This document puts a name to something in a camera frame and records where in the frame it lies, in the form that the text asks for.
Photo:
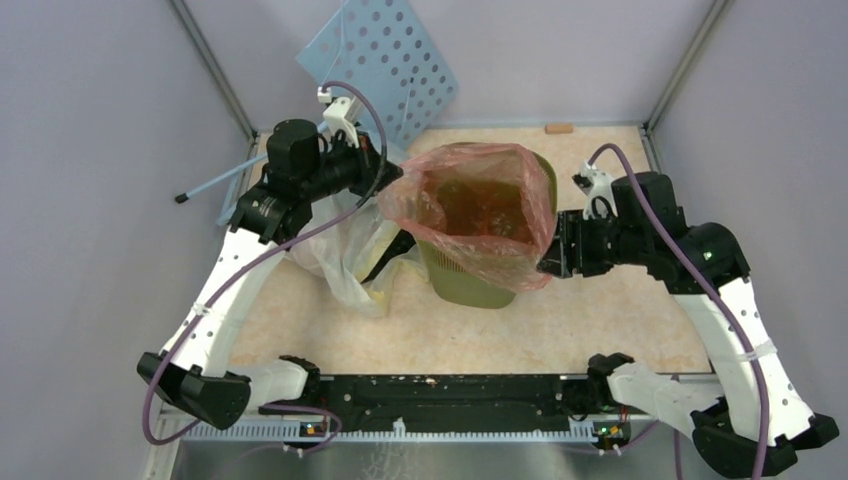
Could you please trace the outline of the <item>large translucent white plastic bag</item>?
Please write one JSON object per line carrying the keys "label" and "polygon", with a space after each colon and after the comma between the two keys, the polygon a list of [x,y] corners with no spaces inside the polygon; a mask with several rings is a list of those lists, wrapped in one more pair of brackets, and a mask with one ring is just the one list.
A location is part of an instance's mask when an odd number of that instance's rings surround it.
{"label": "large translucent white plastic bag", "polygon": [[388,313],[399,273],[409,270],[428,279],[417,246],[391,254],[380,263],[400,233],[398,225],[385,219],[377,200],[371,198],[349,218],[292,247],[286,258],[322,278],[332,297],[345,308],[382,317]]}

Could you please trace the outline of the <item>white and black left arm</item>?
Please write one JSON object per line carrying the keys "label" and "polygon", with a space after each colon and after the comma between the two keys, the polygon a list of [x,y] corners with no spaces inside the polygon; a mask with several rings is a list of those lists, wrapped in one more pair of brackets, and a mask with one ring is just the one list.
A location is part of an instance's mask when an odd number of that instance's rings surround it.
{"label": "white and black left arm", "polygon": [[156,398],[219,430],[254,408],[287,404],[303,414],[319,404],[314,364],[280,356],[233,368],[232,348],[284,255],[360,212],[402,171],[390,162],[383,133],[371,138],[354,125],[326,135],[311,121],[284,120],[265,148],[260,180],[239,198],[199,297],[165,345],[137,363],[147,385],[142,429],[153,444],[162,442],[151,429]]}

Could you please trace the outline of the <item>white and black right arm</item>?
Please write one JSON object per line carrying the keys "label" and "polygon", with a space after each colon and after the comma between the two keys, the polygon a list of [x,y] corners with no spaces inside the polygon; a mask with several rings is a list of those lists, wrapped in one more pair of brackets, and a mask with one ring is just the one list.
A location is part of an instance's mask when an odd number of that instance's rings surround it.
{"label": "white and black right arm", "polygon": [[792,387],[760,318],[749,265],[726,227],[688,225],[670,179],[656,172],[613,179],[584,166],[573,180],[586,205],[559,213],[539,269],[569,278],[644,267],[694,325],[720,391],[677,383],[623,353],[597,354],[572,410],[645,412],[690,439],[728,479],[778,475],[800,451],[837,438],[836,421]]}

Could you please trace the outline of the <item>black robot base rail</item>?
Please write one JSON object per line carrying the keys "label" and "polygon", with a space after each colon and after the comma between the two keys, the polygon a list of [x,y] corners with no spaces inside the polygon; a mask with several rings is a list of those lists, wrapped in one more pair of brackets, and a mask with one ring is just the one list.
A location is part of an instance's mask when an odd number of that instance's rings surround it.
{"label": "black robot base rail", "polygon": [[388,431],[403,421],[411,433],[531,433],[569,430],[594,415],[620,419],[624,407],[586,376],[562,374],[338,374],[308,368],[294,400],[264,401],[262,415],[297,407],[328,411],[345,433]]}

